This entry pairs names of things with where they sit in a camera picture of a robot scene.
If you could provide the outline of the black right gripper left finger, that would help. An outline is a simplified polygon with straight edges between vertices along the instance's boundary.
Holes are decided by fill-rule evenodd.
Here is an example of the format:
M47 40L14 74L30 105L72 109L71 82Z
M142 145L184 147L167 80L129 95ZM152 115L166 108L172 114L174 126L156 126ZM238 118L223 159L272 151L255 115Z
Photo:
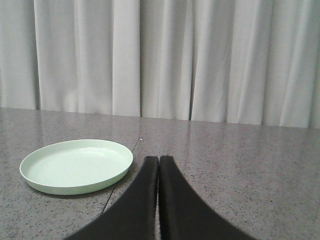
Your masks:
M153 240L158 190L157 156L147 156L119 199L68 240Z

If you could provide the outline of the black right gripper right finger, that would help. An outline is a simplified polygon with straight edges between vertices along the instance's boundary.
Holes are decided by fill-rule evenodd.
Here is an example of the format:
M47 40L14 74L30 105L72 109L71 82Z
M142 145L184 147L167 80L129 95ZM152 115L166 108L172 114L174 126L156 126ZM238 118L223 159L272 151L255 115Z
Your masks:
M192 189L172 156L159 162L159 220L163 240L252 240L213 211Z

